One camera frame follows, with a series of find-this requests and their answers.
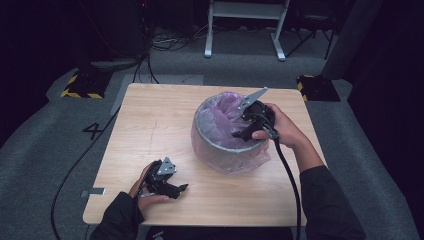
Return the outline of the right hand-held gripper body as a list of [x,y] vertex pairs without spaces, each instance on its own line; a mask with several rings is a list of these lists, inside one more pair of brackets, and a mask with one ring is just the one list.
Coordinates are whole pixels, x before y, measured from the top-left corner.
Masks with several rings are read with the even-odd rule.
[[263,87],[257,92],[244,96],[242,102],[239,104],[238,109],[242,112],[241,118],[244,121],[250,122],[246,130],[258,131],[273,129],[275,114],[268,106],[259,100],[267,91],[268,88]]

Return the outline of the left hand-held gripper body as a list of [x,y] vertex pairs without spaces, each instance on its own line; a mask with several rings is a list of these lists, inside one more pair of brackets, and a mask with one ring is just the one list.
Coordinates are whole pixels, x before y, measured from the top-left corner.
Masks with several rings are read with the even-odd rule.
[[142,188],[146,187],[151,194],[166,195],[174,199],[174,194],[179,191],[179,186],[168,183],[168,179],[175,173],[176,167],[168,157],[164,160],[153,161],[145,175]]

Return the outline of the person's left hand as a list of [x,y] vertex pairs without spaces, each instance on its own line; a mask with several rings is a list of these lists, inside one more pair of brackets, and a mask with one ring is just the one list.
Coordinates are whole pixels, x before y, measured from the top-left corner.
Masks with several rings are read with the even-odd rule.
[[142,188],[145,175],[150,167],[151,164],[147,165],[143,169],[139,179],[133,184],[129,191],[129,195],[137,200],[138,207],[141,211],[146,210],[152,204],[162,203],[169,200],[169,197],[166,195],[151,194],[146,187]]

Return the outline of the person's right hand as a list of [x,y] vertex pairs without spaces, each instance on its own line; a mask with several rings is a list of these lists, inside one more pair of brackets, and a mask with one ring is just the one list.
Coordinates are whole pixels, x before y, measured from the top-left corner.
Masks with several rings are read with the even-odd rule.
[[310,141],[294,122],[275,104],[266,103],[275,114],[274,129],[279,134],[279,142],[293,150],[305,148]]

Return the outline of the black yellow striped base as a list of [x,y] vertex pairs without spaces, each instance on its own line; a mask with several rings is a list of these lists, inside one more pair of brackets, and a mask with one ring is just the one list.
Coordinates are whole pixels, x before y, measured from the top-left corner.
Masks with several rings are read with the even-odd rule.
[[300,75],[296,79],[297,89],[300,91],[305,102],[327,101],[339,102],[340,97],[330,80],[321,75]]
[[111,80],[111,72],[95,74],[76,71],[61,93],[62,97],[103,99]]

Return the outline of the grey tape strip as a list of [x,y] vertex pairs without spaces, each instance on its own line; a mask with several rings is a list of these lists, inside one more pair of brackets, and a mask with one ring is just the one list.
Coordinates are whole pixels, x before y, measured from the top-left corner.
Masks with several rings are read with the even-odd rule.
[[80,197],[85,198],[90,195],[103,195],[105,194],[105,188],[90,188],[88,190],[83,190],[80,194]]

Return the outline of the black tripod stand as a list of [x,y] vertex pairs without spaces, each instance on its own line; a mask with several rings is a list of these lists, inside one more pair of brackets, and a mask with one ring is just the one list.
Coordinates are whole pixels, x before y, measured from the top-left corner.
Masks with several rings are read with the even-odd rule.
[[301,29],[308,30],[309,34],[305,38],[302,38],[300,42],[286,54],[286,56],[289,57],[308,39],[314,37],[318,31],[321,31],[328,41],[324,56],[324,59],[327,59],[335,36],[337,20],[336,12],[325,3],[312,1],[297,5],[294,8],[294,13],[296,17],[295,30],[297,35],[300,35]]

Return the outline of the white metal stand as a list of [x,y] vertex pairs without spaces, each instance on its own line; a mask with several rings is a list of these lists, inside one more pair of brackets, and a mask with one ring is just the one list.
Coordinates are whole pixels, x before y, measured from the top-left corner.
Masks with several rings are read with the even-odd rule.
[[260,20],[277,20],[276,30],[271,33],[271,40],[279,61],[284,62],[286,55],[281,47],[279,38],[288,12],[291,0],[283,0],[280,4],[223,2],[210,0],[208,8],[208,31],[205,43],[204,56],[212,56],[213,21],[216,18],[244,18]]

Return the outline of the grey pillar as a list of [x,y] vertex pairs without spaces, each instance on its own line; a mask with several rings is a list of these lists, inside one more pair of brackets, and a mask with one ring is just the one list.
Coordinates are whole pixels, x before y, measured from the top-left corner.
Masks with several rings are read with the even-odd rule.
[[382,2],[383,0],[356,0],[322,69],[322,77],[327,80],[343,78],[378,15]]

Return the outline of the black equipment stand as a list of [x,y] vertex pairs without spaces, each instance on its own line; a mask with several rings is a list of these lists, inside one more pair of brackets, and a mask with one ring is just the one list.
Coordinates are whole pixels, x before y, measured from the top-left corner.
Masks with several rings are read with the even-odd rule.
[[88,0],[87,3],[111,58],[122,60],[117,69],[140,65],[148,53],[141,0]]

